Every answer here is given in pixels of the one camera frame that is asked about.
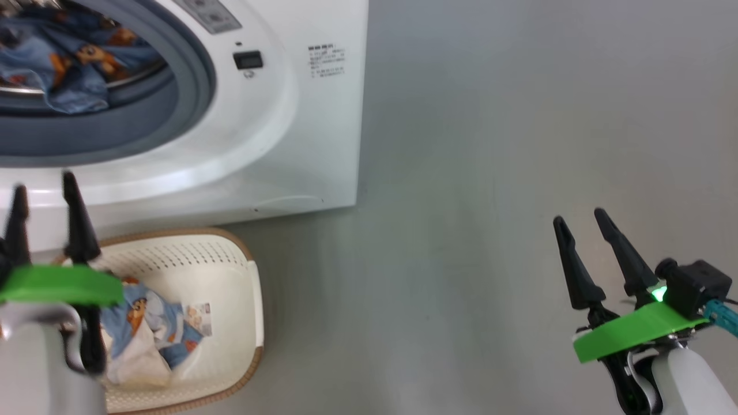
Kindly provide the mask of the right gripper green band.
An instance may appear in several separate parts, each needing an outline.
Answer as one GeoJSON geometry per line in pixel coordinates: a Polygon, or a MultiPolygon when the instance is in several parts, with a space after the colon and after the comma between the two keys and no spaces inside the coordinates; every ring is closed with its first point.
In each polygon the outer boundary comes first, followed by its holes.
{"type": "MultiPolygon", "coordinates": [[[[611,245],[624,276],[625,294],[635,300],[655,300],[649,289],[658,284],[658,278],[651,268],[606,210],[598,207],[594,210],[594,216],[603,238],[611,245]]],[[[553,228],[571,307],[585,310],[601,304],[606,295],[601,287],[594,284],[583,265],[575,249],[574,236],[564,218],[556,216],[553,219],[553,228]]],[[[704,323],[708,323],[704,317],[683,317],[665,302],[657,301],[590,329],[588,333],[575,339],[573,347],[579,362],[588,363],[704,323]]]]}

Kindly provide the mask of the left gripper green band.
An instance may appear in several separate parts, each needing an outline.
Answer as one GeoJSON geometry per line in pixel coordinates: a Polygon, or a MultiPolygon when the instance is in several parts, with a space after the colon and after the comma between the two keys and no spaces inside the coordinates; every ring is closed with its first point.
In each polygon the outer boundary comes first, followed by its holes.
{"type": "Polygon", "coordinates": [[[30,263],[28,196],[27,188],[18,184],[7,219],[5,245],[11,265],[20,267],[12,270],[3,282],[2,303],[108,307],[124,300],[122,282],[118,278],[84,266],[99,257],[102,251],[76,176],[71,171],[62,173],[62,191],[68,216],[68,242],[64,255],[74,266],[27,265],[30,263]]]}

